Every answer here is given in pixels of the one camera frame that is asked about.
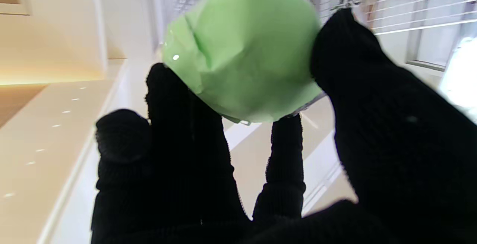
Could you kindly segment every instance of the crumpled green paper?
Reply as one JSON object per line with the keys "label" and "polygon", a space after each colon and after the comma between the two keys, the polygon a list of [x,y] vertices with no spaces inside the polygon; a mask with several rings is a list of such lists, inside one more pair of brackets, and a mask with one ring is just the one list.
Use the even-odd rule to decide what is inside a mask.
{"label": "crumpled green paper", "polygon": [[226,118],[271,122],[321,93],[309,71],[318,30],[306,0],[202,0],[169,25],[163,59]]}

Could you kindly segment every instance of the black knit glove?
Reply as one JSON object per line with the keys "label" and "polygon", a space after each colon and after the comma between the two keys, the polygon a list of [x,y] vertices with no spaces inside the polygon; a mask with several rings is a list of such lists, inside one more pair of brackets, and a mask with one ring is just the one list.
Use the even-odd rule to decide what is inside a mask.
{"label": "black knit glove", "polygon": [[97,122],[101,158],[92,242],[247,220],[221,116],[163,64],[152,66],[146,83],[151,124],[131,110]]}

